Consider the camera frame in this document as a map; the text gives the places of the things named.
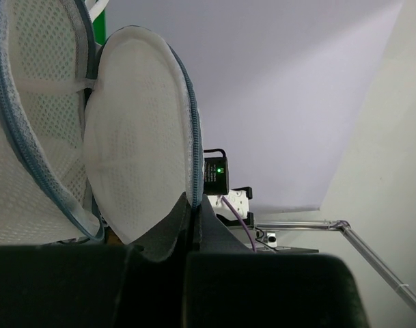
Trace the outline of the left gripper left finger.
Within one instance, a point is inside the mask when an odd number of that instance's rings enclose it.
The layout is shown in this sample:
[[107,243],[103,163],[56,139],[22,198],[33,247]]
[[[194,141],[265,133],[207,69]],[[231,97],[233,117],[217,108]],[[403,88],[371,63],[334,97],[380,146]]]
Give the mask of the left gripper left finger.
[[0,247],[0,327],[179,327],[191,224],[181,195],[128,245]]

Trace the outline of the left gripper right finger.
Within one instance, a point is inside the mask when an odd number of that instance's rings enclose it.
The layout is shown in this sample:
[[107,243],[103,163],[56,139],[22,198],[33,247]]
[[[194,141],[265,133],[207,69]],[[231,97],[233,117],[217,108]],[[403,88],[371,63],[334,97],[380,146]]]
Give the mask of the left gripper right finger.
[[185,269],[186,327],[369,327],[355,279],[327,254],[256,253],[204,198]]

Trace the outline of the white mesh laundry bag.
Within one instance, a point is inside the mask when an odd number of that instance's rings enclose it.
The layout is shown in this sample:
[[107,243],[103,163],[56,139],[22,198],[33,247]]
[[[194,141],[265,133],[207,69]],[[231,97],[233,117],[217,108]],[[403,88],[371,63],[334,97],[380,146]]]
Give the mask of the white mesh laundry bag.
[[0,245],[131,243],[199,205],[197,101],[176,52],[139,26],[102,46],[82,1],[0,1]]

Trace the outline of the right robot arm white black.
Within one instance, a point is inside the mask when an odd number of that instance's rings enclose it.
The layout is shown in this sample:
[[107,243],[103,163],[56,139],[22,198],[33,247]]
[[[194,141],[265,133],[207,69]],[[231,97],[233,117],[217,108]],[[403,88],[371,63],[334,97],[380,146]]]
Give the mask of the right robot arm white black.
[[249,229],[254,227],[254,214],[249,209],[249,201],[253,199],[253,189],[230,187],[229,165],[223,149],[204,150],[204,193],[208,196],[215,215],[225,226],[241,228],[242,223],[222,197],[232,205]]

